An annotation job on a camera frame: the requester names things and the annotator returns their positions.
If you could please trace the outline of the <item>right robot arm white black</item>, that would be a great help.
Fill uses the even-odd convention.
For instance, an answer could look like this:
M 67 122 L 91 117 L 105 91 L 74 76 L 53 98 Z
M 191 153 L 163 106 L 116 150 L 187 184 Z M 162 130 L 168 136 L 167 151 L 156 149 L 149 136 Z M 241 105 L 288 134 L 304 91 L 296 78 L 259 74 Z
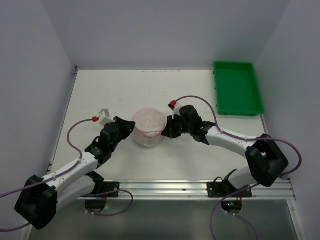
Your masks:
M 247 167 L 234 169 L 222 181 L 210 183 L 209 187 L 219 197 L 254 184 L 271 187 L 289 165 L 284 153 L 267 134 L 253 141 L 246 140 L 244 135 L 232 137 L 219 131 L 216 123 L 202 120 L 192 105 L 179 106 L 172 101 L 168 106 L 173 113 L 167 117 L 162 136 L 176 139 L 189 134 L 198 143 L 220 147 L 246 159 Z

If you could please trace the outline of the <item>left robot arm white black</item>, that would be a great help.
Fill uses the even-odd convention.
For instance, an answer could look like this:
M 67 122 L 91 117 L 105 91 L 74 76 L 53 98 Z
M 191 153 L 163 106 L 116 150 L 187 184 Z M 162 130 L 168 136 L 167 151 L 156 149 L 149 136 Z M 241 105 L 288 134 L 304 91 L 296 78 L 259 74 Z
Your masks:
M 46 227 L 56 213 L 74 200 L 102 197 L 116 198 L 119 182 L 105 182 L 96 170 L 104 165 L 134 131 L 135 122 L 115 117 L 106 123 L 99 136 L 79 153 L 79 157 L 42 177 L 33 175 L 23 187 L 15 211 L 35 229 Z

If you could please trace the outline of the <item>white mesh laundry bag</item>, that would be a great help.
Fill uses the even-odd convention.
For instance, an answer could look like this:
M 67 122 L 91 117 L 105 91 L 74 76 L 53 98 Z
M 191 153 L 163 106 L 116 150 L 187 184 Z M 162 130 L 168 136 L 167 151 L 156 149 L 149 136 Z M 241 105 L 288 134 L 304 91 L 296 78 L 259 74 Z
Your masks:
M 155 108 L 143 108 L 132 119 L 135 122 L 131 138 L 138 145 L 154 148 L 164 139 L 162 132 L 166 126 L 165 115 Z

